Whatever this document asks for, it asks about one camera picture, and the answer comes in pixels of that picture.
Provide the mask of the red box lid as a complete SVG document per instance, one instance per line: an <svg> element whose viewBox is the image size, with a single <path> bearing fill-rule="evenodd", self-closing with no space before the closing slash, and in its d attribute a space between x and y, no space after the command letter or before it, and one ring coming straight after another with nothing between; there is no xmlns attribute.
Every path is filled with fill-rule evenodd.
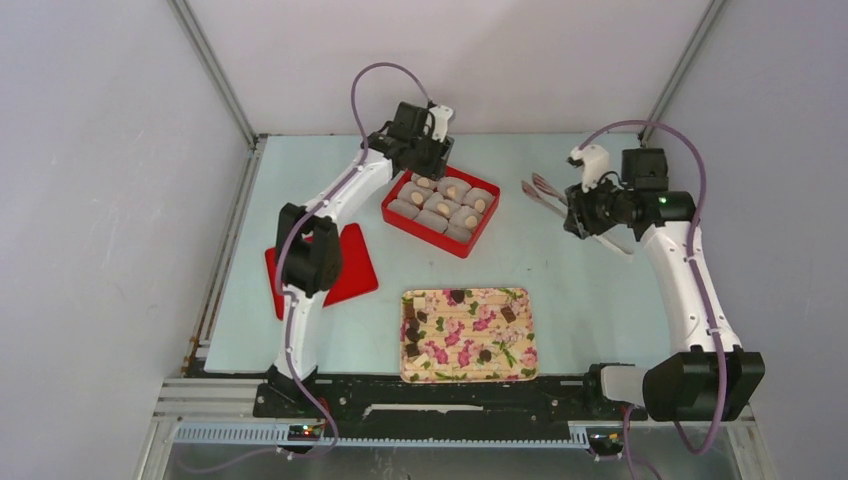
<svg viewBox="0 0 848 480"><path fill-rule="evenodd" d="M275 246L264 252L276 318L283 320L285 301L274 286L277 265L277 248L283 246L285 235L278 227ZM338 252L331 254L330 272L335 280L328 290L323 306L332 305L359 297L379 288L376 270L369 254L365 237L358 223L346 225L339 235Z"/></svg>

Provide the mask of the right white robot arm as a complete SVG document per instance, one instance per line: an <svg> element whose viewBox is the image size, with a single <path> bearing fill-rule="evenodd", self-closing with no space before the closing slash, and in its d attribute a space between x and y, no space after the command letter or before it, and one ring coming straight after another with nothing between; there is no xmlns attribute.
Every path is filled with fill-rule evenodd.
<svg viewBox="0 0 848 480"><path fill-rule="evenodd" d="M661 422L738 418L765 374L758 352L745 350L718 301L705 265L696 203L669 188L661 149L622 153L620 179L611 179L610 154L598 145L572 150L580 169L568 187L564 228L601 241L616 226L629 228L650 262L669 323L671 356L650 369L624 364L594 367L599 380L581 392L585 411L606 418L622 402Z"/></svg>

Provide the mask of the red chocolate box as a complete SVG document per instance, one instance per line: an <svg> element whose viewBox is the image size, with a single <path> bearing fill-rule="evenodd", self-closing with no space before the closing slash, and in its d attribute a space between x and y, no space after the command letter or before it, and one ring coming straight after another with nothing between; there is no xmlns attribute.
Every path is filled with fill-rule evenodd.
<svg viewBox="0 0 848 480"><path fill-rule="evenodd" d="M482 237L500 201L500 189L472 174L449 167L430 187L416 184L420 178L405 173L381 203L383 220L459 258L466 258ZM416 205L412 192L424 201Z"/></svg>

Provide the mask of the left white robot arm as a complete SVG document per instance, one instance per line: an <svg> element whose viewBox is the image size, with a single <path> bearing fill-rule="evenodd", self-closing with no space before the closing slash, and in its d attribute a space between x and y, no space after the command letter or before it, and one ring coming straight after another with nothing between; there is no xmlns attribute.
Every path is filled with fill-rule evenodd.
<svg viewBox="0 0 848 480"><path fill-rule="evenodd" d="M326 189L302 205L281 208L273 285L283 299L284 333L267 382L290 415L304 416L316 403L316 390L306 382L318 367L319 335L311 314L340 276L341 231L372 194L400 173L432 180L445 175L454 144L448 134L453 117L452 108L434 102L399 103L392 120L363 136L351 164Z"/></svg>

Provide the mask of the silver serving tongs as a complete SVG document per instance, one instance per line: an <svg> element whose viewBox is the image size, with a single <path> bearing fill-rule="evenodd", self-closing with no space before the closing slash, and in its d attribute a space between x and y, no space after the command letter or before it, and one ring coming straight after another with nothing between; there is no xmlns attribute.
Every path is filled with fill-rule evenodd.
<svg viewBox="0 0 848 480"><path fill-rule="evenodd" d="M533 173L531 175L530 182L522 180L521 189L523 193L534 202L562 217L564 220L564 229L566 231L583 240L592 239L613 251L615 254L623 257L628 262L632 260L634 252L630 248L620 244L606 234L589 234L571 210L569 200L566 195L555 189L541 175Z"/></svg>

